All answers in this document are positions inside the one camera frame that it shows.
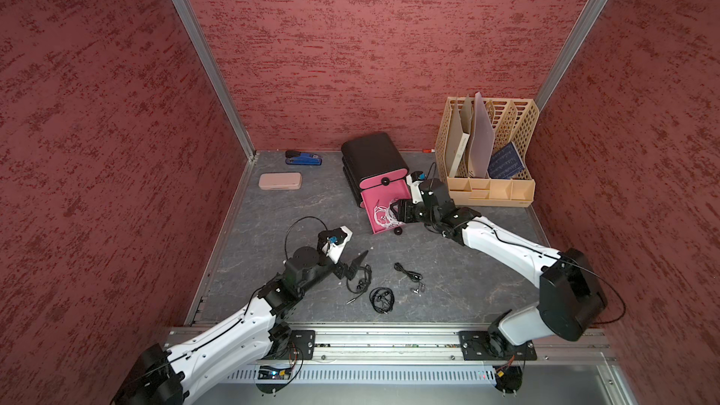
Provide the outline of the white earphones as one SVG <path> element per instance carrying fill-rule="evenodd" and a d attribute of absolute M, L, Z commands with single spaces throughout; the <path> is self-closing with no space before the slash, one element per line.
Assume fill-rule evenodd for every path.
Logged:
<path fill-rule="evenodd" d="M 381 206 L 380 204 L 377 204 L 373 209 L 373 217 L 375 218 L 375 221 L 389 221 L 387 213 L 388 208 L 386 206 Z"/>
<path fill-rule="evenodd" d="M 401 226 L 401 223 L 388 206 L 377 205 L 373 211 L 373 219 L 380 231 L 392 230 Z"/>

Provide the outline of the black pink drawer cabinet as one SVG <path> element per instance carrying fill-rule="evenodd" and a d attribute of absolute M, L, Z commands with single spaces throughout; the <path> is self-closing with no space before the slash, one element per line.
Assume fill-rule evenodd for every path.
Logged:
<path fill-rule="evenodd" d="M 345 142 L 341 154 L 343 174 L 356 204 L 367 213 L 372 233 L 389 231 L 379 230 L 373 209 L 411 198 L 406 183 L 410 171 L 401 153 L 387 133 L 376 132 Z"/>

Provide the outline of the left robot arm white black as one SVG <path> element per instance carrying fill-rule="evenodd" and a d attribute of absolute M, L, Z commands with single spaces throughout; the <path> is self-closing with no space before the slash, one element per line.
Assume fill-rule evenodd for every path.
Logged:
<path fill-rule="evenodd" d="M 337 259 L 342 248 L 324 252 L 302 247 L 284 271 L 254 292 L 249 303 L 201 335 L 164 349 L 155 344 L 135 362 L 118 389 L 114 404 L 192 404 L 234 369 L 268 354 L 290 352 L 286 316 L 316 284 L 330 275 L 352 279 L 367 256 L 350 264 Z"/>

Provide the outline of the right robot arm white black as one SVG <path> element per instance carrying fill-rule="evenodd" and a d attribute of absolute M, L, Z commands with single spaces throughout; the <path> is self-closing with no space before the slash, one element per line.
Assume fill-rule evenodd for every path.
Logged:
<path fill-rule="evenodd" d="M 532 339 L 555 335 L 577 341 L 608 307 L 612 285 L 594 272 L 579 250 L 544 247 L 500 227 L 480 212 L 455 204 L 437 178 L 421 182 L 382 180 L 374 187 L 354 188 L 354 196 L 371 219 L 382 224 L 422 223 L 459 245 L 484 253 L 513 269 L 538 290 L 538 300 L 510 310 L 489 327 L 489 342 L 498 348 L 519 347 Z"/>

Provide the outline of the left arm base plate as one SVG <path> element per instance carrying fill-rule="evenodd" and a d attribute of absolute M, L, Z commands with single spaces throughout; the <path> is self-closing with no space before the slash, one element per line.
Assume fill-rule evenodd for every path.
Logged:
<path fill-rule="evenodd" d="M 281 329 L 271 335 L 272 346 L 266 359 L 295 360 L 301 357 L 304 360 L 313 358 L 316 332 L 314 330 Z"/>

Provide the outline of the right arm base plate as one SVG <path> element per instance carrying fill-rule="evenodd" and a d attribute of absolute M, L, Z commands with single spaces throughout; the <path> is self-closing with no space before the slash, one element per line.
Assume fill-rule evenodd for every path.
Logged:
<path fill-rule="evenodd" d="M 536 361 L 537 354 L 530 341 L 513 345 L 499 331 L 459 331 L 459 347 L 465 361 L 507 362 L 511 358 Z"/>

